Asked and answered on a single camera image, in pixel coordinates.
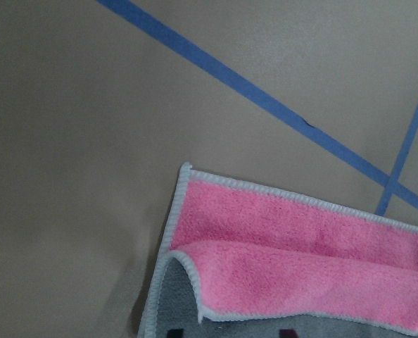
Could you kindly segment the pink and grey towel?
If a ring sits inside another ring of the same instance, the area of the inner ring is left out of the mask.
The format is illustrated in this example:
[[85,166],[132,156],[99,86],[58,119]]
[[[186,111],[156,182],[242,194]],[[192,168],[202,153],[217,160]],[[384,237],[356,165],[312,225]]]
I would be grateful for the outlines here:
[[140,337],[418,337],[418,227],[179,170]]

